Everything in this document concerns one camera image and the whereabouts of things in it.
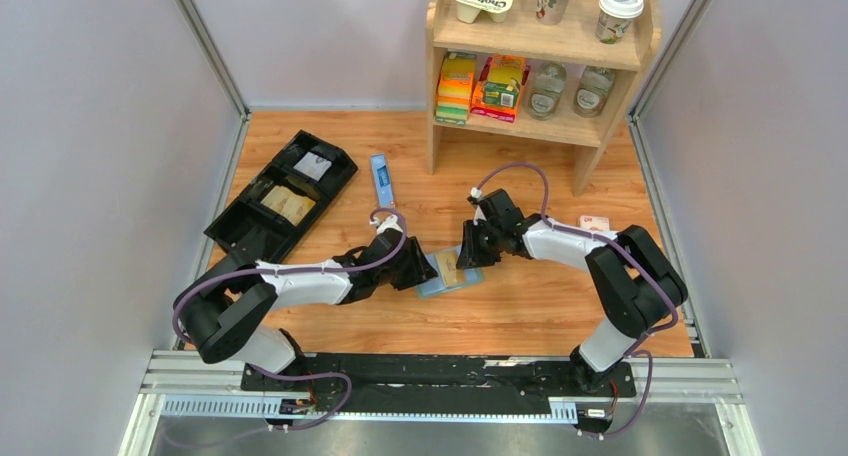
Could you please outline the teal card holder wallet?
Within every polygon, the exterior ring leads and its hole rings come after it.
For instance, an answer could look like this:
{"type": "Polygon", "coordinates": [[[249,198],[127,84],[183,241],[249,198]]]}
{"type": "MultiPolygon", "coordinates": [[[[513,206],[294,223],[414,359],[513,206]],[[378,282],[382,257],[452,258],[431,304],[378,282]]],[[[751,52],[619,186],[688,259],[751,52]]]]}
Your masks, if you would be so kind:
{"type": "Polygon", "coordinates": [[[437,271],[437,276],[415,287],[419,299],[458,291],[484,281],[480,268],[457,267],[460,250],[460,246],[454,246],[426,254],[426,260],[437,271]]]}

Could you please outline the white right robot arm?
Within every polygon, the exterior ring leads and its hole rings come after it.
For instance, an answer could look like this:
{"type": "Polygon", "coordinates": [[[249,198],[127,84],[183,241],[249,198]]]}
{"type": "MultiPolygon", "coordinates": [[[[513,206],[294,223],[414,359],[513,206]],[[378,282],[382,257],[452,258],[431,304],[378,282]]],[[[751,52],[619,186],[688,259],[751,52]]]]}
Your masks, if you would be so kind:
{"type": "Polygon", "coordinates": [[[587,272],[604,317],[571,353],[570,379],[581,393],[605,387],[611,370],[661,320],[676,315],[688,288],[652,236],[641,226],[620,232],[561,225],[539,213],[524,215],[509,194],[473,188],[475,209],[463,224],[457,265],[490,267],[502,255],[552,261],[587,272]]]}

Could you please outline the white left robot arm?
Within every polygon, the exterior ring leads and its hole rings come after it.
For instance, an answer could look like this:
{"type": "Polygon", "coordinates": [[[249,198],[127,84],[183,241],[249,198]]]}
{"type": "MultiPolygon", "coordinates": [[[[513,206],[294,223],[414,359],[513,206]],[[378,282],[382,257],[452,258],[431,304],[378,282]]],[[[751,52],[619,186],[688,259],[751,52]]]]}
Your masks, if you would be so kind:
{"type": "Polygon", "coordinates": [[[288,332],[264,325],[270,312],[352,304],[380,286],[403,291],[437,275],[417,239],[394,223],[380,227],[369,245],[314,264],[253,260],[241,249],[178,296],[172,326],[205,363],[241,361],[266,370],[271,382],[290,391],[304,381],[306,365],[288,332]]]}

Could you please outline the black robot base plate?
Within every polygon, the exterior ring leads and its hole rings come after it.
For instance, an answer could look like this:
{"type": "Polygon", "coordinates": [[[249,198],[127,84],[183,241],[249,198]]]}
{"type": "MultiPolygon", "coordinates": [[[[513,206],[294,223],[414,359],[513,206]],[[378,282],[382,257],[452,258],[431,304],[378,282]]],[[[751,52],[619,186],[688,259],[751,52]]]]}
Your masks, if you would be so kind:
{"type": "Polygon", "coordinates": [[[593,390],[576,382],[563,358],[413,354],[316,353],[287,368],[290,375],[324,374],[324,379],[284,382],[253,369],[242,373],[245,391],[304,391],[327,410],[353,391],[346,412],[440,415],[541,415],[554,397],[630,398],[636,387],[629,364],[619,364],[593,390]]]}

